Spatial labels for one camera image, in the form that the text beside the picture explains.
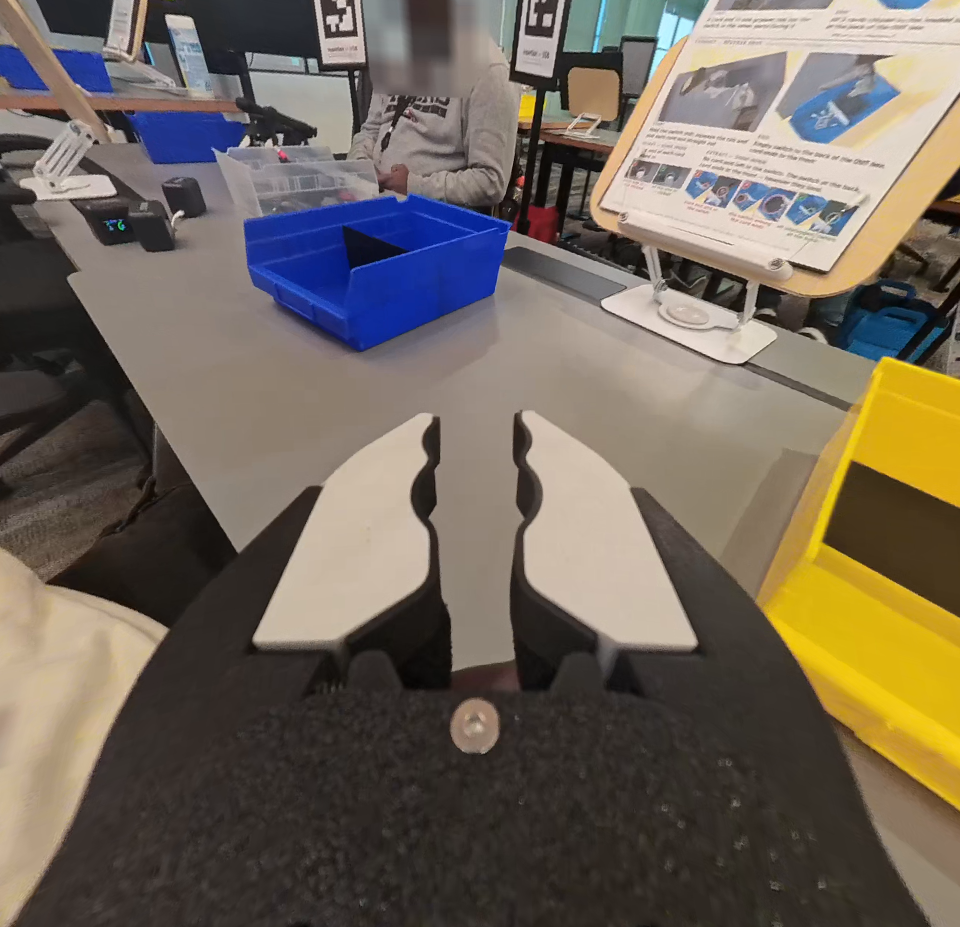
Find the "printed instruction sheet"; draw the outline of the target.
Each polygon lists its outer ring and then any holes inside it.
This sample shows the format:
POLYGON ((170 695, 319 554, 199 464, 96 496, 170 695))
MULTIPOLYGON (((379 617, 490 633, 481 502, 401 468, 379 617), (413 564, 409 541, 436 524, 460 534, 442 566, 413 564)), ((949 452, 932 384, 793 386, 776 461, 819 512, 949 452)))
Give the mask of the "printed instruction sheet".
POLYGON ((959 0, 710 0, 599 201, 828 272, 958 101, 959 0))

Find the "wooden display board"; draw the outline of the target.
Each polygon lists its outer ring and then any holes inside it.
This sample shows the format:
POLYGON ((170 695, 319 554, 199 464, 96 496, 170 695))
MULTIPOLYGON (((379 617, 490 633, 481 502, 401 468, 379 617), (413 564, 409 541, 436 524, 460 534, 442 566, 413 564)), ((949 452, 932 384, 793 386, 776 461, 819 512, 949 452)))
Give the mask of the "wooden display board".
POLYGON ((110 130, 91 105, 88 96, 69 77, 18 0, 1 0, 1 22, 4 33, 48 87, 54 100, 54 109, 88 126, 95 143, 110 144, 113 141, 110 130))
MULTIPOLYGON (((681 38, 661 60, 636 102, 619 141, 606 160, 590 198, 592 219, 607 231, 620 233, 619 212, 602 206, 607 190, 617 180, 634 141, 646 122, 659 95, 666 91, 688 38, 681 38)), ((651 245, 712 267, 734 277, 757 281, 759 285, 802 298, 837 296, 863 283, 879 272, 898 244, 911 232, 934 198, 947 185, 959 165, 959 102, 955 101, 930 133, 911 162, 906 165, 863 226, 856 231, 833 268, 820 273, 793 263, 789 277, 777 278, 776 272, 760 267, 754 270, 746 247, 733 247, 723 254, 718 243, 694 234, 682 233, 656 218, 642 220, 637 233, 625 237, 642 245, 651 245)))

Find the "person's cream sweater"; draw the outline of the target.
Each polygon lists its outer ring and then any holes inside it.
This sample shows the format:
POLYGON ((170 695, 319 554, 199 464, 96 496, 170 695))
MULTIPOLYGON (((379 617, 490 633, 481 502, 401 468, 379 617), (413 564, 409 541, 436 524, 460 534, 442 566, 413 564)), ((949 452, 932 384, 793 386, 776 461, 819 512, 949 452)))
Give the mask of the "person's cream sweater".
POLYGON ((45 583, 1 551, 1 924, 72 825, 114 721, 166 626, 45 583))

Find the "tan board black frame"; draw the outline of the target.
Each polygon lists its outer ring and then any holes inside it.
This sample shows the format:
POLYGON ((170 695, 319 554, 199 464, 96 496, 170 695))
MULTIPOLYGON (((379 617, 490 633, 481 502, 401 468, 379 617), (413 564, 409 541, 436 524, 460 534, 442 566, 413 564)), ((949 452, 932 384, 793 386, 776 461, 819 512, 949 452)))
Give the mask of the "tan board black frame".
POLYGON ((621 70, 574 63, 561 84, 560 103, 574 118, 588 115, 601 124, 617 121, 622 104, 621 70))

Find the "black timer green display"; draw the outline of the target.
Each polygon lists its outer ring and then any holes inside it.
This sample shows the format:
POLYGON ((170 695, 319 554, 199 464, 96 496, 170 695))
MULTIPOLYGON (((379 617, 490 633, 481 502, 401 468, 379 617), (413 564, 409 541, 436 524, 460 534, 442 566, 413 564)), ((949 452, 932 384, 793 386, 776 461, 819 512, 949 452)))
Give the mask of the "black timer green display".
POLYGON ((102 245, 113 247, 138 241, 130 221, 132 201, 127 197, 75 199, 71 203, 102 245))

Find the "black office chair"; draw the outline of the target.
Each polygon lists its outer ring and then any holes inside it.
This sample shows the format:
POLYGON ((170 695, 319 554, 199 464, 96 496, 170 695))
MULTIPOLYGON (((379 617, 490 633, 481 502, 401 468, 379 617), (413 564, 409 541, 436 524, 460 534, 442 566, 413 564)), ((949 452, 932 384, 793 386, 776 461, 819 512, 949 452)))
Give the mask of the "black office chair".
POLYGON ((132 384, 68 283, 76 267, 54 238, 35 237, 15 213, 17 205, 35 204, 36 196, 5 168, 1 178, 2 355, 26 360, 71 354, 92 382, 94 397, 110 405, 148 458, 150 440, 127 400, 132 384))

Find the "clear plastic organizer box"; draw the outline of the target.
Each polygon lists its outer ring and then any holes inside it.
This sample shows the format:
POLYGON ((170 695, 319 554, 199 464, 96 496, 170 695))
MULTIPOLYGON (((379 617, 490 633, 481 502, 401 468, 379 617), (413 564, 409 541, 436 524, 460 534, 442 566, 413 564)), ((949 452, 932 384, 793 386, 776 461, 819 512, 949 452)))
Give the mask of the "clear plastic organizer box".
POLYGON ((380 196, 372 162, 338 160, 322 146, 231 147, 214 155, 245 220, 380 196))

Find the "blue plastic bin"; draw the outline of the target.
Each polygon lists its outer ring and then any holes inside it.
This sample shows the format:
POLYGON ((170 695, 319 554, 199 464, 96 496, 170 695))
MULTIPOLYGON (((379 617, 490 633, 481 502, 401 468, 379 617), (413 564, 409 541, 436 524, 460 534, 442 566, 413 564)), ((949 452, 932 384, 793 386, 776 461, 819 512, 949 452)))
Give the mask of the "blue plastic bin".
MULTIPOLYGON (((30 61, 15 45, 1 45, 1 77, 13 89, 48 92, 49 88, 30 61)), ((55 48, 54 56, 79 88, 92 94, 112 94, 114 86, 100 53, 71 48, 55 48)))
POLYGON ((218 153, 240 146, 247 128, 221 113, 138 112, 126 118, 155 165, 215 163, 218 153))
POLYGON ((252 284, 357 352, 491 297, 509 221, 411 194, 243 222, 252 284), (350 273, 341 227, 409 253, 350 273))

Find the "black monitor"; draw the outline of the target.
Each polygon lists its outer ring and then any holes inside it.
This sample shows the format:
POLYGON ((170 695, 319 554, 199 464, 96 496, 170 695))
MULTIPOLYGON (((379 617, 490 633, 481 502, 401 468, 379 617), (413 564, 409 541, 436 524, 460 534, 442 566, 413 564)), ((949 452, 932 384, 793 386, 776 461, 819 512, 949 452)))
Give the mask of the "black monitor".
MULTIPOLYGON (((106 38, 113 0, 37 0, 52 33, 106 38)), ((204 48, 319 58, 314 0, 148 0, 145 41, 166 39, 167 14, 191 17, 204 48)))

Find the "black bin divider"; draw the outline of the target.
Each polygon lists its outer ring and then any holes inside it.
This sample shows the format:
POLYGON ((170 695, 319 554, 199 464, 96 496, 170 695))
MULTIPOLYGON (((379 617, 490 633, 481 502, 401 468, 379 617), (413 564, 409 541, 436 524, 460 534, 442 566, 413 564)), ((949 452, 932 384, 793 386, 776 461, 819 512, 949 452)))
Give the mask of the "black bin divider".
POLYGON ((888 581, 959 615, 959 508, 852 462, 823 543, 888 581))
POLYGON ((404 247, 366 234, 350 225, 342 225, 341 233, 349 273, 373 264, 391 261, 409 253, 404 247))

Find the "black charger box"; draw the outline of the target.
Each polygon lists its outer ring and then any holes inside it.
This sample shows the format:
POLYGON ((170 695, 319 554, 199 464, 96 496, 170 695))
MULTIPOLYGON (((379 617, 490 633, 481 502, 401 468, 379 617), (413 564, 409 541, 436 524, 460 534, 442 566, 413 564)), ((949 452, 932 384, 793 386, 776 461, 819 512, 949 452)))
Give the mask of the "black charger box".
POLYGON ((176 249, 174 221, 162 201, 131 200, 127 219, 135 240, 145 251, 162 253, 176 249))
POLYGON ((168 178, 161 182, 161 190, 172 215, 193 219, 208 211, 200 183, 193 176, 168 178))

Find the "yellow plastic bin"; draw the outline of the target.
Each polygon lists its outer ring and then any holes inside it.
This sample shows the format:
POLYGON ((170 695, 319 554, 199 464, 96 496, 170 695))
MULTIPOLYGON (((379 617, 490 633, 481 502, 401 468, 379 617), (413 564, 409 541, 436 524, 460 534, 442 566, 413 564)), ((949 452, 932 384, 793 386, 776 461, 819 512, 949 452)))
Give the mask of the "yellow plastic bin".
POLYGON ((891 357, 823 448, 758 602, 826 712, 959 806, 959 615, 824 543, 851 463, 959 509, 959 381, 891 357))

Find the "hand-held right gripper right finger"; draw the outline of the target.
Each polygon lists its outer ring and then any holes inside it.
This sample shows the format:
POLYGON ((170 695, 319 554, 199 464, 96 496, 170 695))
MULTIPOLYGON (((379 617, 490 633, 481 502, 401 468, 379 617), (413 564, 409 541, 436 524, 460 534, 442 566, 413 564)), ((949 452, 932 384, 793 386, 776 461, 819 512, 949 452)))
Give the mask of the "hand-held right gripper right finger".
POLYGON ((513 417, 520 523, 510 569, 519 684, 548 689, 570 657, 607 681, 621 657, 690 657, 699 640, 630 484, 532 409, 513 417))

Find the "printed tag sign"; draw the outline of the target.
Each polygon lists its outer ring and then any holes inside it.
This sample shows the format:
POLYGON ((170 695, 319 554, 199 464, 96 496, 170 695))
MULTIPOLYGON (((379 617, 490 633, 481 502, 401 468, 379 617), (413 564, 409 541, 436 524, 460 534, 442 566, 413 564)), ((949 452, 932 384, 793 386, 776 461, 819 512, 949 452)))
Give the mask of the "printed tag sign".
POLYGON ((367 67, 363 0, 313 0, 318 60, 323 71, 367 67))
POLYGON ((517 0, 510 56, 510 80, 544 91, 559 89, 572 0, 517 0))

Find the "blue plastic crate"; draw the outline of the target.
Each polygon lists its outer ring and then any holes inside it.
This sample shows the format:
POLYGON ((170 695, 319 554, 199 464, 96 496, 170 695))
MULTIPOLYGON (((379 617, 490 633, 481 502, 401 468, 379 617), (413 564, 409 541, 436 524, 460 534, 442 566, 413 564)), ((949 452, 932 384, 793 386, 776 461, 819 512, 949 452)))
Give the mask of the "blue plastic crate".
POLYGON ((849 298, 833 346, 874 362, 895 358, 924 326, 932 323, 930 335, 907 357, 915 364, 951 323, 937 313, 938 309, 921 299, 912 285, 885 278, 860 285, 849 298))

